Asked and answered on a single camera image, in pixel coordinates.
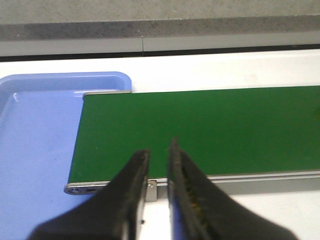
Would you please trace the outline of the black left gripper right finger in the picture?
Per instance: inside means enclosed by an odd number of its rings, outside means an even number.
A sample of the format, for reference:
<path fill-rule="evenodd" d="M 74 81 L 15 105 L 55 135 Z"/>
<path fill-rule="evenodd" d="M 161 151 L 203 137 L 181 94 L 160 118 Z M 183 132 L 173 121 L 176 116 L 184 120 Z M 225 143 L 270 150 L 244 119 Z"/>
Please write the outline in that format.
<path fill-rule="evenodd" d="M 211 182 L 174 138 L 167 190 L 173 240 L 295 240 L 287 228 L 242 206 Z"/>

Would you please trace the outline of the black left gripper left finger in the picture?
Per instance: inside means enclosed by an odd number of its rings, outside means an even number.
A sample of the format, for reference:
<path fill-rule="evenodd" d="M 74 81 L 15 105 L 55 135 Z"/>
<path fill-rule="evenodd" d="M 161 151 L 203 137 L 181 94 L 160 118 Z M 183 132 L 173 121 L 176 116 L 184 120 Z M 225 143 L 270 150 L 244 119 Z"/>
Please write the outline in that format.
<path fill-rule="evenodd" d="M 140 236 L 150 152 L 137 150 L 101 190 L 74 209 L 39 224 L 30 240 L 136 240 Z"/>

